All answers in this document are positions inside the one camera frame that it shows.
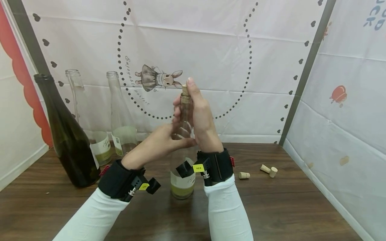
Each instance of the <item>yellow sticker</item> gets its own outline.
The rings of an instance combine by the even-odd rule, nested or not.
[[[142,185],[139,187],[138,190],[146,190],[148,186],[149,186],[148,183],[142,183]]]
[[[196,165],[193,165],[193,170],[194,172],[204,172],[204,165],[202,164],[196,164]]]

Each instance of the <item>hand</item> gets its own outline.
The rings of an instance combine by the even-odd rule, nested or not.
[[[130,170],[141,169],[146,163],[165,157],[169,153],[196,145],[192,138],[172,140],[171,135],[178,128],[175,123],[159,126],[143,142],[126,154],[122,165]]]
[[[217,135],[216,127],[213,122],[212,112],[209,103],[202,97],[200,90],[197,88],[193,78],[188,78],[186,82],[188,92],[193,100],[193,129],[195,139],[202,152],[223,152],[221,140]],[[173,123],[179,123],[181,115],[180,96],[174,101],[174,118]]]

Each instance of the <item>wine cork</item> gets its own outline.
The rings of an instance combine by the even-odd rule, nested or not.
[[[269,172],[269,176],[274,178],[276,176],[277,172],[278,172],[278,169],[276,167],[271,167],[271,171]]]
[[[262,170],[262,171],[264,171],[264,172],[266,172],[268,174],[271,172],[271,170],[266,165],[264,165],[264,164],[261,165],[260,170]]]
[[[248,172],[239,172],[239,179],[249,179],[251,175]]]
[[[188,92],[188,87],[186,86],[186,84],[182,85],[182,95],[190,96]]]

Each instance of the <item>red apple illustration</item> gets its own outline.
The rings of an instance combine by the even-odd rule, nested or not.
[[[330,99],[332,99],[331,104],[335,101],[336,103],[340,103],[339,107],[343,107],[342,102],[347,99],[346,88],[343,85],[336,87]]]

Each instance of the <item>wall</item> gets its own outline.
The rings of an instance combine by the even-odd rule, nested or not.
[[[105,75],[112,70],[139,132],[170,121],[181,86],[147,91],[135,75],[146,64],[168,74],[182,70],[180,83],[194,77],[223,141],[277,143],[325,2],[24,0],[14,14],[29,19],[33,30],[22,34],[36,36],[38,45],[28,48],[41,49],[44,58],[34,61],[47,64],[71,111],[64,71],[80,71],[104,130],[110,130]]]
[[[386,240],[385,20],[384,0],[336,2],[284,144],[363,240]]]
[[[51,143],[46,117],[4,9],[0,4],[0,190]]]

